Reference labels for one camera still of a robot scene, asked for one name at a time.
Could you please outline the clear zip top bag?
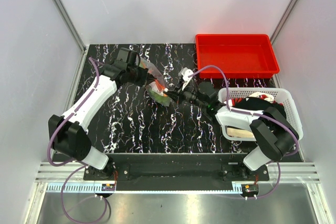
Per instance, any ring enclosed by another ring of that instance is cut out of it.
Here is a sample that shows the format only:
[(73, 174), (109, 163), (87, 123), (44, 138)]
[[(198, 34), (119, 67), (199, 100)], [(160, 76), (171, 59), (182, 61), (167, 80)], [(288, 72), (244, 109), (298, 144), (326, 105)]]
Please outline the clear zip top bag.
[(140, 59), (140, 67), (148, 69), (149, 78), (145, 85), (148, 95), (156, 103), (169, 107), (172, 99), (164, 93), (164, 91), (167, 91), (168, 89), (163, 75), (153, 63), (142, 57)]

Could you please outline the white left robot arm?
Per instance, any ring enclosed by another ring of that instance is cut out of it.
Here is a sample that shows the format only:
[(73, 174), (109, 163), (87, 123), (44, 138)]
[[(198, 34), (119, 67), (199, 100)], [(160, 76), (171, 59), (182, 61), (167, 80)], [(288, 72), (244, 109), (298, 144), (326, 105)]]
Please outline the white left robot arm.
[(51, 116), (48, 121), (47, 159), (50, 165), (57, 166), (51, 157), (51, 151), (56, 151), (70, 161), (95, 168), (95, 174), (107, 180), (113, 175), (113, 167), (108, 164), (108, 156), (92, 146), (87, 133), (90, 122), (122, 85), (131, 83), (142, 87), (150, 74), (147, 68), (140, 66), (139, 54), (126, 48), (121, 48), (110, 63), (98, 63), (93, 58), (89, 61), (96, 74), (92, 85), (71, 108), (61, 116)]

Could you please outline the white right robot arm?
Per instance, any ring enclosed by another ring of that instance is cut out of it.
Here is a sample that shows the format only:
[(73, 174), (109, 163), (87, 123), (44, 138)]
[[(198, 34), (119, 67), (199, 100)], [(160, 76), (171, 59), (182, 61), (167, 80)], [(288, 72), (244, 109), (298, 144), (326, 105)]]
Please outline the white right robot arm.
[(164, 90), (176, 103), (185, 101), (204, 110), (205, 115), (222, 128), (224, 137), (228, 128), (245, 130), (253, 134), (257, 147), (243, 159), (238, 167), (239, 176), (250, 180), (257, 169), (271, 162), (279, 162), (290, 156), (290, 150), (298, 147), (299, 134), (272, 102), (257, 97), (244, 97), (232, 103), (230, 89), (215, 90), (211, 83), (202, 82), (196, 90), (188, 91), (182, 85), (173, 91)]

